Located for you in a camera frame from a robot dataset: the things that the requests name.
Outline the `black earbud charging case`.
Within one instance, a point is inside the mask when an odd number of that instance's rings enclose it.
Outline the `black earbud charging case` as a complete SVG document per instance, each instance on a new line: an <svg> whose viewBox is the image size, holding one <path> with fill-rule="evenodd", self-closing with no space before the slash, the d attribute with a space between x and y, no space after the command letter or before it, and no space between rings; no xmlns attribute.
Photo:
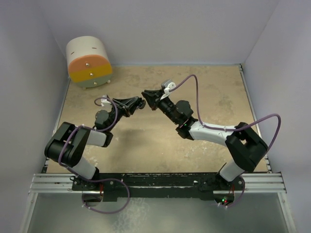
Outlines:
<svg viewBox="0 0 311 233"><path fill-rule="evenodd" d="M143 98L139 98L137 108L138 109L143 109L146 105L146 101Z"/></svg>

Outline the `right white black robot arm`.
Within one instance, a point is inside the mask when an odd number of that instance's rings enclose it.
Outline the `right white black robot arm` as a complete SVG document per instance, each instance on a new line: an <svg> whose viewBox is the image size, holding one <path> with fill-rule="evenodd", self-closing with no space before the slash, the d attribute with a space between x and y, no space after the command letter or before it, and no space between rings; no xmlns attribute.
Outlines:
<svg viewBox="0 0 311 233"><path fill-rule="evenodd" d="M203 124L192 116L190 103L180 100L173 103L162 98L163 90L144 90L141 94L154 111L161 110L175 125L177 133L184 139L203 140L227 147L232 160L217 174L216 184L221 190L233 185L233 180L244 172L253 172L268 150L267 144L252 129L242 131L245 122L225 129L219 125Z"/></svg>

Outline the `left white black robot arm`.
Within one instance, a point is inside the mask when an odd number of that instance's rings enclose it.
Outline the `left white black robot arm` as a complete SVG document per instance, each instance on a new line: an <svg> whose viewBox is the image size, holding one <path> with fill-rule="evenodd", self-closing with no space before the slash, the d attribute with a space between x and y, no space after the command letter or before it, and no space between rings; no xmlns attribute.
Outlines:
<svg viewBox="0 0 311 233"><path fill-rule="evenodd" d="M100 110L95 115L93 127L75 126L63 122L44 149L46 158L53 160L83 179L88 190L95 190L100 185L99 170L83 156L86 145L106 148L112 141L111 130L122 117L130 117L137 109L145 107L145 100L135 96L127 99L111 99L104 95L96 98L95 105L111 109Z"/></svg>

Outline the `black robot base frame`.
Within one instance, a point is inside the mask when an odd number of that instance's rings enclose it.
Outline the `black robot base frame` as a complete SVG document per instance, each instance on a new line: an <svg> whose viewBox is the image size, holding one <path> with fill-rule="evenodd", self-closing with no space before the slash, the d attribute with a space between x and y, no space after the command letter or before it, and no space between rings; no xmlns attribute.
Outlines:
<svg viewBox="0 0 311 233"><path fill-rule="evenodd" d="M242 176L228 182L216 172L97 173L92 181L79 176L71 176L70 180L74 191L94 194L103 202L130 197L200 199L229 204L238 192L245 191Z"/></svg>

